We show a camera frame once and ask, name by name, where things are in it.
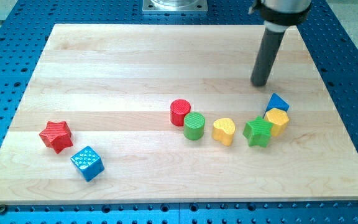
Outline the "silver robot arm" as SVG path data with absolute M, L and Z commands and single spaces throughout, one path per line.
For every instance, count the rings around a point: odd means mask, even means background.
M 248 14 L 259 11 L 267 30 L 284 33 L 306 21 L 310 9 L 311 0 L 254 0 Z

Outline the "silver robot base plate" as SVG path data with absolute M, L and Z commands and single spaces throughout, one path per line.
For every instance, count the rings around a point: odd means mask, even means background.
M 206 12 L 207 0 L 143 0 L 143 12 Z

